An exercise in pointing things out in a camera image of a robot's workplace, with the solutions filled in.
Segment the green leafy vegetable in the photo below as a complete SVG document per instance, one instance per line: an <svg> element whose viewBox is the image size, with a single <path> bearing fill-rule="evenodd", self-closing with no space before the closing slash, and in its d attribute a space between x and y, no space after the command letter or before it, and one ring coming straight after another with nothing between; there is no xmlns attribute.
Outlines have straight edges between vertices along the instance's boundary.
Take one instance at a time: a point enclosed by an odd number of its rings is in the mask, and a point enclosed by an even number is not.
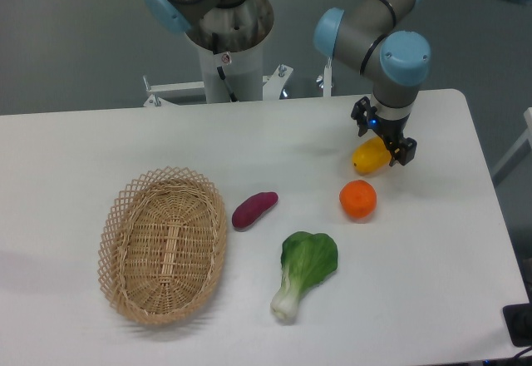
<svg viewBox="0 0 532 366"><path fill-rule="evenodd" d="M338 266L338 249L325 233L298 231L283 242L281 288L271 309L283 321L298 314L299 301L313 286L322 283Z"/></svg>

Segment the bolt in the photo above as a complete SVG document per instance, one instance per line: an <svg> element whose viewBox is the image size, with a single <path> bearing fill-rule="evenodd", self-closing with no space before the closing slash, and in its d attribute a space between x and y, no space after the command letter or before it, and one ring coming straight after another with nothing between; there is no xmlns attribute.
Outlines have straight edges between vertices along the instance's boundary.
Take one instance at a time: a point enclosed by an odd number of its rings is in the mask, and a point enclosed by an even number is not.
<svg viewBox="0 0 532 366"><path fill-rule="evenodd" d="M316 87L322 92L324 86L325 86L325 81L323 80L323 75L320 75L316 78ZM334 88L334 79L331 80L331 89L333 88Z"/></svg>
<svg viewBox="0 0 532 366"><path fill-rule="evenodd" d="M148 77L144 75L142 79L144 79L144 86L146 86L146 91L147 92L151 91L151 85L150 83L148 83Z"/></svg>
<svg viewBox="0 0 532 366"><path fill-rule="evenodd" d="M281 96L279 96L279 100L286 100L289 97L290 97L290 94L288 93L288 91L286 89L283 89L281 91Z"/></svg>
<svg viewBox="0 0 532 366"><path fill-rule="evenodd" d="M279 77L284 77L284 73L287 71L287 68L284 64L279 65Z"/></svg>

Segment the plastic vegetable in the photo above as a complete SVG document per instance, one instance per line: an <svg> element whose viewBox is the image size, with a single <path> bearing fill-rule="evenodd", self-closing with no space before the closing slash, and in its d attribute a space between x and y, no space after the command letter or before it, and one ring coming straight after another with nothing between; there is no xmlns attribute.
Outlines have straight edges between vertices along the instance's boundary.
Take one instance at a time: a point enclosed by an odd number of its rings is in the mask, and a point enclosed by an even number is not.
<svg viewBox="0 0 532 366"><path fill-rule="evenodd" d="M325 233L298 231L283 242L281 288L270 305L282 321L298 314L299 301L313 286L322 283L338 266L338 249Z"/></svg>
<svg viewBox="0 0 532 366"><path fill-rule="evenodd" d="M355 170L361 175L366 175L389 164L391 158L384 141L380 137L373 137L352 153L351 160Z"/></svg>
<svg viewBox="0 0 532 366"><path fill-rule="evenodd" d="M377 207L377 193L365 181L350 181L340 191L340 204L352 218L364 218Z"/></svg>
<svg viewBox="0 0 532 366"><path fill-rule="evenodd" d="M260 216L271 209L278 201L277 193L258 193L240 204L233 213L233 227L236 230L246 230L255 223Z"/></svg>

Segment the plastic fruit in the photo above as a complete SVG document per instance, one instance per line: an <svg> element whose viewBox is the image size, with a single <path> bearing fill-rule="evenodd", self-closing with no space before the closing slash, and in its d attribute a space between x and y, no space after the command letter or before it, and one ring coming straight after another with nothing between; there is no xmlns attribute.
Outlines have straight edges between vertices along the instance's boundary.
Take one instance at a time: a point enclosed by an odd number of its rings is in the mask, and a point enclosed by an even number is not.
<svg viewBox="0 0 532 366"><path fill-rule="evenodd" d="M377 136L359 146L352 153L351 160L355 170L361 175L366 175L389 164L391 158L384 141Z"/></svg>
<svg viewBox="0 0 532 366"><path fill-rule="evenodd" d="M340 191L340 204L352 218L364 218L377 207L377 193L366 181L350 181Z"/></svg>
<svg viewBox="0 0 532 366"><path fill-rule="evenodd" d="M236 230L246 230L251 227L266 211L277 204L279 197L272 191L258 193L249 197L239 205L233 213L233 227Z"/></svg>

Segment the gray floor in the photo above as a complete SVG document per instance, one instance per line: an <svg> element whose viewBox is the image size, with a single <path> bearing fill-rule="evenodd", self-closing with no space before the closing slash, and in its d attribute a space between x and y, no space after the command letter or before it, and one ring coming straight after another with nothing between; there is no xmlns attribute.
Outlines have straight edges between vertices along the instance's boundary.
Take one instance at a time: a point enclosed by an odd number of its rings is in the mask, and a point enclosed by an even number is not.
<svg viewBox="0 0 532 366"><path fill-rule="evenodd" d="M270 1L276 26L265 72L284 62L296 70L291 94L317 96L313 81L325 60L313 49L315 24L330 7L360 0ZM401 29L431 43L424 88L467 96L492 167L525 129L523 112L532 106L532 7L425 0ZM333 67L336 94L370 91L356 73ZM142 0L0 0L0 114L140 106L144 74L152 84L200 80L194 49L158 26ZM497 193L518 258L532 257L532 156Z"/></svg>

